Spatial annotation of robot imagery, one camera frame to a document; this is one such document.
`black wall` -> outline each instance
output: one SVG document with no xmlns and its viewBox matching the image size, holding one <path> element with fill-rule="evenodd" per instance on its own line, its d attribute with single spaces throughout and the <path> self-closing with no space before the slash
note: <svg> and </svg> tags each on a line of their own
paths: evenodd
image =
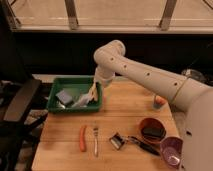
<svg viewBox="0 0 213 171">
<path fill-rule="evenodd" d="M 26 67 L 33 73 L 94 74 L 93 53 L 111 40 L 126 45 L 126 56 L 180 73 L 185 68 L 213 73 L 212 35 L 14 33 Z"/>
</svg>

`carrot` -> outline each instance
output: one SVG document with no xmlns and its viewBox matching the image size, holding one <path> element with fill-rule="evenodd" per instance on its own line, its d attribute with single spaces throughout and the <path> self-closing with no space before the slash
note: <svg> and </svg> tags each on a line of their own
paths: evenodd
<svg viewBox="0 0 213 171">
<path fill-rule="evenodd" d="M 86 125 L 83 125 L 80 128 L 80 136 L 79 136 L 79 148 L 81 152 L 86 151 L 86 142 L 85 142 L 85 131 L 86 131 Z"/>
</svg>

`wooden tabletop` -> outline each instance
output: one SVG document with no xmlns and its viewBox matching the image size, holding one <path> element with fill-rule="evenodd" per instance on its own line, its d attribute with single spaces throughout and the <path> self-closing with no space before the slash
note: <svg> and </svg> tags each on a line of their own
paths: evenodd
<svg viewBox="0 0 213 171">
<path fill-rule="evenodd" d="M 179 136 L 168 104 L 152 107 L 154 94 L 128 80 L 114 81 L 103 92 L 99 112 L 49 114 L 38 145 L 33 171 L 171 171 L 159 156 L 125 144 L 119 151 L 109 142 L 116 132 L 141 139 L 139 123 L 152 117 L 160 120 L 166 136 Z M 79 150 L 79 131 L 87 125 L 87 151 Z M 93 127 L 98 125 L 99 156 L 94 156 Z"/>
</svg>

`green plastic tray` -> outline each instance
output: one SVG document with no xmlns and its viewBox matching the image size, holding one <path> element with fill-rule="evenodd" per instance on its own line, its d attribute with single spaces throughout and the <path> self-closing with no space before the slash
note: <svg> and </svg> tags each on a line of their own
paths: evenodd
<svg viewBox="0 0 213 171">
<path fill-rule="evenodd" d="M 66 107 L 62 108 L 58 99 L 55 96 L 62 89 L 69 92 L 74 99 L 78 99 L 80 95 L 88 93 L 90 87 L 93 84 L 92 76 L 81 76 L 81 77 L 66 77 L 66 78 L 55 78 L 49 100 L 47 102 L 47 110 L 52 113 L 72 113 L 72 112 L 97 112 L 99 111 L 102 104 L 102 91 L 101 86 L 97 83 L 98 101 L 91 101 L 86 107 Z"/>
</svg>

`chair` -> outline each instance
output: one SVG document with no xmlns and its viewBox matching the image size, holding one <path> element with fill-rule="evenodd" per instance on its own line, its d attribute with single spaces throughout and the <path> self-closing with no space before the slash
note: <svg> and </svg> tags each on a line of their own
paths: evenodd
<svg viewBox="0 0 213 171">
<path fill-rule="evenodd" d="M 0 170 L 14 171 L 23 141 L 39 142 L 30 132 L 45 121 L 47 114 L 30 125 L 25 125 L 25 120 L 35 99 L 41 102 L 36 103 L 40 109 L 44 109 L 46 100 L 39 94 L 42 82 L 23 67 L 1 1 L 0 56 Z"/>
</svg>

